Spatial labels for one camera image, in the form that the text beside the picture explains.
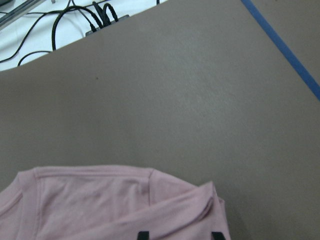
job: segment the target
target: clothing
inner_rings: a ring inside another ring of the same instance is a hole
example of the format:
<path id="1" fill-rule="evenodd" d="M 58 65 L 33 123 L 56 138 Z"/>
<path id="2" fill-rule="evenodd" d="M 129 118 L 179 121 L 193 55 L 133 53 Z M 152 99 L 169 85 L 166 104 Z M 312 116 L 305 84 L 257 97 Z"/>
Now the clothing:
<path id="1" fill-rule="evenodd" d="M 225 203 L 153 168 L 45 166 L 20 171 L 0 192 L 0 240 L 229 240 Z"/>

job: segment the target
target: shirt seam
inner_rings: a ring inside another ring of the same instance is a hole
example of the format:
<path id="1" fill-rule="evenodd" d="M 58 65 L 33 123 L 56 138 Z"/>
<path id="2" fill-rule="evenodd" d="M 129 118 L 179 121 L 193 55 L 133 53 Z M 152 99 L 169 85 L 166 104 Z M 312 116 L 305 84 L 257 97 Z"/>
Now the shirt seam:
<path id="1" fill-rule="evenodd" d="M 34 179 L 35 179 L 35 184 L 36 184 L 36 190 L 37 190 L 37 198 L 36 198 L 36 205 L 35 205 L 35 223 L 34 223 L 34 228 L 33 228 L 33 234 L 32 234 L 32 239 L 37 240 L 38 239 L 38 231 L 40 227 L 40 222 L 41 222 L 41 209 L 40 209 L 40 201 L 41 201 L 41 191 L 42 191 L 42 181 L 38 176 L 37 173 L 37 168 L 34 169 L 33 171 Z"/>
<path id="2" fill-rule="evenodd" d="M 93 172 L 59 172 L 59 173 L 42 173 L 41 175 L 38 175 L 38 178 L 45 178 L 45 177 L 57 177 L 57 176 L 102 176 L 102 177 L 145 177 L 148 178 L 149 176 L 146 174 L 116 174 L 116 173 L 93 173 Z"/>
<path id="3" fill-rule="evenodd" d="M 3 205 L 3 207 L 0 208 L 0 216 L 12 209 L 16 205 L 16 203 L 21 200 L 22 196 L 22 191 L 19 190 L 12 199 L 10 199 Z"/>
<path id="4" fill-rule="evenodd" d="M 154 173 L 154 169 L 152 169 L 151 170 L 151 172 L 150 172 L 150 174 L 149 174 L 149 177 L 148 177 L 148 196 L 149 196 L 149 198 L 148 198 L 148 201 L 149 201 L 149 207 L 151 206 L 151 204 L 150 204 L 150 192 L 151 192 L 151 184 L 150 184 L 150 180 L 151 180 L 151 176 L 152 176 L 152 174 Z"/>

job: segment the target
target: black cord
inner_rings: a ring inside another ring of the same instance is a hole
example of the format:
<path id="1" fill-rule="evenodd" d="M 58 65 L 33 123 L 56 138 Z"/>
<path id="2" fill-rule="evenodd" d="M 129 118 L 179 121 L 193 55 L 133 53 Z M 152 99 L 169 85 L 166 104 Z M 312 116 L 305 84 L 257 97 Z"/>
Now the black cord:
<path id="1" fill-rule="evenodd" d="M 63 15 L 66 14 L 71 9 L 81 9 L 81 10 L 89 12 L 91 14 L 91 16 L 94 18 L 94 20 L 96 21 L 96 23 L 98 24 L 99 28 L 101 28 L 101 29 L 103 28 L 103 25 L 102 25 L 101 21 L 99 20 L 99 18 L 91 10 L 89 10 L 83 6 L 77 6 L 77 5 L 76 6 L 69 6 L 59 13 L 58 17 L 55 19 L 55 21 L 53 23 L 52 33 L 51 33 L 52 50 L 53 51 L 56 50 L 56 30 L 57 30 L 58 23 L 59 23 L 60 19 L 63 17 Z"/>
<path id="2" fill-rule="evenodd" d="M 84 16 L 84 18 L 88 21 L 88 23 L 89 23 L 90 25 L 93 25 L 92 22 L 89 20 L 89 18 L 88 18 L 80 9 L 78 9 L 78 11 L 79 11 L 79 13 L 81 13 L 82 16 Z"/>
<path id="3" fill-rule="evenodd" d="M 105 3 L 105 2 L 108 2 L 110 0 L 103 0 L 103 1 L 98 1 L 97 4 L 101 4 L 101 3 Z M 93 4 L 89 4 L 89 5 L 85 5 L 83 6 L 84 8 L 88 8 L 88 7 L 92 7 Z M 31 11 L 31 12 L 28 12 L 26 13 L 26 15 L 31 15 L 31 14 L 46 14 L 47 12 L 41 12 L 41 11 Z M 8 12 L 5 12 L 5 11 L 0 11 L 0 14 L 8 14 Z"/>
<path id="4" fill-rule="evenodd" d="M 68 8 L 70 6 L 71 0 L 68 0 L 68 4 L 66 5 L 65 8 Z"/>
<path id="5" fill-rule="evenodd" d="M 95 14 L 94 14 L 92 11 L 90 11 L 89 9 L 85 9 L 85 10 L 92 15 L 92 17 L 95 19 L 95 21 L 97 22 L 97 24 L 99 25 L 99 27 L 100 27 L 100 26 L 102 27 L 101 22 L 100 22 L 100 20 L 98 19 L 97 15 L 95 15 Z M 33 28 L 36 26 L 36 24 L 37 24 L 44 16 L 46 16 L 46 15 L 51 15 L 51 14 L 60 14 L 60 13 L 62 13 L 62 12 L 63 12 L 63 11 L 61 11 L 61 10 L 55 10 L 55 11 L 49 11 L 49 12 L 43 13 L 43 14 L 33 23 L 33 25 L 31 26 L 31 28 L 29 29 L 29 31 L 28 31 L 28 32 L 26 33 L 26 35 L 24 36 L 22 42 L 20 43 L 18 49 L 14 52 L 14 54 L 12 54 L 10 57 L 8 57 L 8 58 L 6 58 L 6 59 L 0 60 L 0 64 L 6 62 L 6 61 L 8 61 L 8 60 L 13 59 L 13 58 L 18 54 L 19 50 L 22 48 L 23 44 L 25 43 L 27 37 L 29 36 L 29 34 L 31 33 L 31 31 L 33 30 Z"/>
<path id="6" fill-rule="evenodd" d="M 116 14 L 116 11 L 115 11 L 114 7 L 110 5 L 110 3 L 106 3 L 106 4 L 103 6 L 103 13 L 104 13 L 105 15 L 107 15 L 107 8 L 108 8 L 108 7 L 109 7 L 109 10 L 110 10 L 110 12 L 111 12 L 111 14 L 112 14 L 112 17 L 114 18 L 114 21 L 118 22 L 119 20 L 118 20 L 118 16 L 117 16 L 117 14 Z"/>
<path id="7" fill-rule="evenodd" d="M 30 27 L 29 31 L 26 33 L 26 35 L 24 36 L 22 42 L 20 43 L 18 49 L 14 52 L 13 55 L 11 55 L 10 57 L 6 58 L 6 59 L 3 59 L 3 60 L 0 60 L 0 64 L 1 63 L 4 63 L 8 60 L 11 60 L 13 59 L 19 52 L 19 50 L 22 48 L 23 44 L 25 43 L 27 37 L 29 36 L 29 34 L 31 33 L 32 29 L 34 29 L 35 25 L 46 15 L 48 14 L 59 14 L 61 11 L 49 11 L 49 12 L 46 12 L 44 14 L 42 14 L 40 17 L 38 17 L 38 19 L 33 23 L 33 25 Z"/>
<path id="8" fill-rule="evenodd" d="M 18 62 L 18 66 L 20 66 L 21 63 L 22 63 L 22 61 L 23 61 L 25 58 L 27 58 L 28 56 L 30 56 L 30 55 L 32 55 L 32 54 L 38 54 L 38 53 L 51 53 L 51 51 L 33 51 L 33 52 L 30 52 L 30 53 L 28 53 L 27 55 L 24 55 L 24 56 L 20 59 L 20 61 Z"/>
<path id="9" fill-rule="evenodd" d="M 111 21 L 108 17 L 108 15 L 104 12 L 104 10 L 96 3 L 95 1 L 92 2 L 96 12 L 98 13 L 99 17 L 102 20 L 103 27 L 107 27 L 111 25 Z"/>

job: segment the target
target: pink sweatshirt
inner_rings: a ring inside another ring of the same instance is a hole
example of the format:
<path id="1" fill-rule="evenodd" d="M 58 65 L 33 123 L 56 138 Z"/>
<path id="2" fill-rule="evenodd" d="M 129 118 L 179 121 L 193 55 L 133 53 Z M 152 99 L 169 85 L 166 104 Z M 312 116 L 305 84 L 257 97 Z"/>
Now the pink sweatshirt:
<path id="1" fill-rule="evenodd" d="M 46 166 L 20 171 L 0 192 L 0 240 L 230 239 L 224 201 L 152 168 Z"/>

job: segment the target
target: blue line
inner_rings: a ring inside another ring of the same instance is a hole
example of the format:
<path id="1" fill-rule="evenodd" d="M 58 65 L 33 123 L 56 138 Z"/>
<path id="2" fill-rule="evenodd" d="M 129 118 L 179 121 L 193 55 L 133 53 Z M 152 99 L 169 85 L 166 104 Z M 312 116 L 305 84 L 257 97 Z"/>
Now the blue line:
<path id="1" fill-rule="evenodd" d="M 305 84 L 320 101 L 320 86 L 317 84 L 315 79 L 302 65 L 302 63 L 298 60 L 298 58 L 294 55 L 294 53 L 290 50 L 286 43 L 281 39 L 281 37 L 276 33 L 272 26 L 267 22 L 267 20 L 262 16 L 262 14 L 251 2 L 251 0 L 241 1 L 249 10 L 251 15 L 255 18 L 255 20 L 259 23 L 259 25 L 262 27 L 265 33 L 269 36 L 269 38 L 271 38 L 271 40 L 280 50 L 280 52 L 285 56 L 285 58 L 288 60 L 288 62 L 291 64 L 294 70 L 296 70 L 296 72 L 300 75 Z"/>

